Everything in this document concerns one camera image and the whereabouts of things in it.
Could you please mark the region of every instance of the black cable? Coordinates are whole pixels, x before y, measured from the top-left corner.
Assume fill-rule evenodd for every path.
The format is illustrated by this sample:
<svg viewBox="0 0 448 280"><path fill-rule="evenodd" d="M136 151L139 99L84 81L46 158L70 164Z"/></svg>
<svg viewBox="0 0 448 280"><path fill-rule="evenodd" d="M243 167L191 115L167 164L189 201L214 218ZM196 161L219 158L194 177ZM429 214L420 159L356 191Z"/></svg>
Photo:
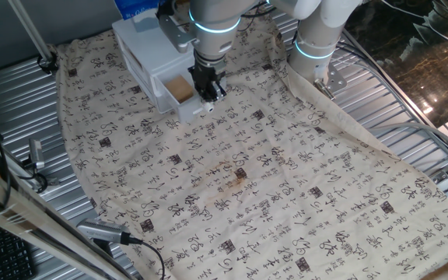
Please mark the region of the black cable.
<svg viewBox="0 0 448 280"><path fill-rule="evenodd" d="M139 240L135 237L129 237L129 243L145 245L148 248L150 248L151 250L153 250L153 252L155 252L156 255L159 256L160 262L162 263L162 280L165 279L165 264L163 263L163 258L162 258L162 255L160 254L160 252L155 247L153 247L150 244L147 244L146 242L144 242L143 240Z"/></svg>
<svg viewBox="0 0 448 280"><path fill-rule="evenodd" d="M258 14L258 9L260 8L260 6L257 7L257 9L255 10L255 15ZM243 31L247 31L248 28L250 28L250 26L252 25L252 23L254 23L255 18L252 18L252 20L250 21L250 23L248 23L248 26L244 29L244 30L238 30L238 32L243 32Z"/></svg>
<svg viewBox="0 0 448 280"><path fill-rule="evenodd" d="M19 178L22 180L32 180L36 177L36 175L37 175L36 170L34 170L31 177L19 176Z"/></svg>
<svg viewBox="0 0 448 280"><path fill-rule="evenodd" d="M22 180L36 179L40 183L40 188L36 191L38 194L42 193L43 191L45 191L47 189L47 179L46 179L46 177L43 174L36 172L36 170L33 171L31 177L19 176L19 178L22 179Z"/></svg>
<svg viewBox="0 0 448 280"><path fill-rule="evenodd" d="M261 12L261 13L255 14L255 15L241 15L241 17L246 18L246 19L256 18L259 16L265 16L267 14L270 14L271 12L274 12L275 10L276 10L276 7L273 7L265 12Z"/></svg>

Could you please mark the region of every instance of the beige cloth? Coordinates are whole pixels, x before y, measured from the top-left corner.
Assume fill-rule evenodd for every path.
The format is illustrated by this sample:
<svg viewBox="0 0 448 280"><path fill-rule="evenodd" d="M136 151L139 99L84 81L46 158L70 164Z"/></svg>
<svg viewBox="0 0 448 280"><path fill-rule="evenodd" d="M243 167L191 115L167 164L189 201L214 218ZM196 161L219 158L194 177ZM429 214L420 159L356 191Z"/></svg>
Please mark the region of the beige cloth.
<svg viewBox="0 0 448 280"><path fill-rule="evenodd" d="M446 195L289 69L270 19L238 33L228 96L190 124L156 112L111 31L58 54L79 182L167 278L417 279L447 262ZM160 278L152 251L123 250Z"/></svg>

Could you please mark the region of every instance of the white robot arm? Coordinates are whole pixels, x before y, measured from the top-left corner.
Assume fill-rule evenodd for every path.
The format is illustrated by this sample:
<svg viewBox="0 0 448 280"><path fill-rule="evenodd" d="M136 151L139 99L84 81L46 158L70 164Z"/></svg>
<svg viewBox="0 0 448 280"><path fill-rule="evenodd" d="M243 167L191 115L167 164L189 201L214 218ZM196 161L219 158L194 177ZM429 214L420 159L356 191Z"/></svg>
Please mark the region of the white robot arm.
<svg viewBox="0 0 448 280"><path fill-rule="evenodd" d="M327 66L345 22L362 0L268 0L271 5L299 19L299 29L289 64L309 82L327 78ZM225 96L224 55L231 49L241 15L258 0L191 0L190 32L177 29L171 0L159 7L163 32L179 52L194 46L195 64L190 69L194 87L204 102Z"/></svg>

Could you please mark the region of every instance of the calligraphy print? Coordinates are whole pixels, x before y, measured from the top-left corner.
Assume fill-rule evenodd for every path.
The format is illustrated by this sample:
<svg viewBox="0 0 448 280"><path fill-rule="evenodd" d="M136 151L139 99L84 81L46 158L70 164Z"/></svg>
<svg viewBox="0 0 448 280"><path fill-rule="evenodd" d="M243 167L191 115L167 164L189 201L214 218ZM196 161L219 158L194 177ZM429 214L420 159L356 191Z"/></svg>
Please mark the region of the calligraphy print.
<svg viewBox="0 0 448 280"><path fill-rule="evenodd" d="M264 117L265 117L265 115L262 112L262 110L257 110L257 111L252 113L252 118L257 119L257 121L260 121Z"/></svg>
<svg viewBox="0 0 448 280"><path fill-rule="evenodd" d="M171 161L174 165L177 165L178 163L183 162L183 160L179 157L179 155L170 156L169 161Z"/></svg>
<svg viewBox="0 0 448 280"><path fill-rule="evenodd" d="M264 69L264 70L271 70L272 69L272 65L267 63L266 65L262 66L262 69Z"/></svg>
<svg viewBox="0 0 448 280"><path fill-rule="evenodd" d="M133 86L130 89L128 89L128 92L133 94L141 93L141 87L140 86Z"/></svg>
<svg viewBox="0 0 448 280"><path fill-rule="evenodd" d="M423 242L423 239L418 236L412 240L412 245L414 245L416 248L422 248L425 243Z"/></svg>
<svg viewBox="0 0 448 280"><path fill-rule="evenodd" d="M326 131L323 128L315 127L314 129L316 130L317 134L319 134L319 135L326 134Z"/></svg>
<svg viewBox="0 0 448 280"><path fill-rule="evenodd" d="M320 191L320 189L318 187L313 187L313 188L309 189L309 194L313 195L314 198L320 198L323 195L323 192Z"/></svg>
<svg viewBox="0 0 448 280"><path fill-rule="evenodd" d="M70 77L70 78L77 77L77 69L74 68L74 69L68 70L68 77Z"/></svg>
<svg viewBox="0 0 448 280"><path fill-rule="evenodd" d="M394 208L392 207L392 205L390 205L390 202L388 201L385 201L382 205L380 205L380 207L386 214L394 212Z"/></svg>
<svg viewBox="0 0 448 280"><path fill-rule="evenodd" d="M219 250L224 250L226 254L231 254L236 248L233 245L233 242L231 240L227 240L224 243L219 245Z"/></svg>
<svg viewBox="0 0 448 280"><path fill-rule="evenodd" d="M112 142L110 142L108 137L105 137L100 140L100 146L101 148L110 148L112 146Z"/></svg>
<svg viewBox="0 0 448 280"><path fill-rule="evenodd" d="M163 261L163 264L165 265L165 268L168 270L172 270L174 268L174 259L172 257L169 257L168 259Z"/></svg>
<svg viewBox="0 0 448 280"><path fill-rule="evenodd" d="M226 98L190 122L157 111L114 32L59 47L58 118L95 211L177 279L418 278L444 264L445 194L367 131L345 132L344 112L295 81L277 34L268 16L236 33ZM123 250L161 276L155 254Z"/></svg>
<svg viewBox="0 0 448 280"><path fill-rule="evenodd" d="M238 177L238 179L247 177L247 173L245 172L245 170L243 170L243 168L238 168L238 170L234 171L234 173L236 174L236 177Z"/></svg>
<svg viewBox="0 0 448 280"><path fill-rule="evenodd" d="M307 264L304 257L301 257L300 259L295 261L295 263L296 263L296 266L299 267L299 270L301 272L310 271L310 266Z"/></svg>
<svg viewBox="0 0 448 280"><path fill-rule="evenodd" d="M149 233L155 230L151 219L146 219L145 221L141 222L140 225L144 233Z"/></svg>
<svg viewBox="0 0 448 280"><path fill-rule="evenodd" d="M94 198L90 198L89 202L91 202L91 205L93 206L93 208L96 208L98 206L96 201L94 201Z"/></svg>

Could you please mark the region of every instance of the metal frame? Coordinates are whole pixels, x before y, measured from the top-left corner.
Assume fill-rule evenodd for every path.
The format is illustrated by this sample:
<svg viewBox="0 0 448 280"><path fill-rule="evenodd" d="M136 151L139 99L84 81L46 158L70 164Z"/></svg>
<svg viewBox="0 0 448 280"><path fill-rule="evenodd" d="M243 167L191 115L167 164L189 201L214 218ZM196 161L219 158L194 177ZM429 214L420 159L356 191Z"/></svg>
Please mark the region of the metal frame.
<svg viewBox="0 0 448 280"><path fill-rule="evenodd" d="M25 181L18 177L15 181L18 190L12 190L7 209L0 212L0 227L95 279L135 279L50 208ZM0 178L0 204L5 192L5 181Z"/></svg>
<svg viewBox="0 0 448 280"><path fill-rule="evenodd" d="M34 26L29 14L27 14L27 11L23 7L22 2L20 0L8 0L8 2L29 34L30 39L39 51L40 56L43 58L44 66L49 66L53 63L53 55L50 50L47 49L47 45L44 43L43 37L39 34L39 31L37 31L36 26Z"/></svg>

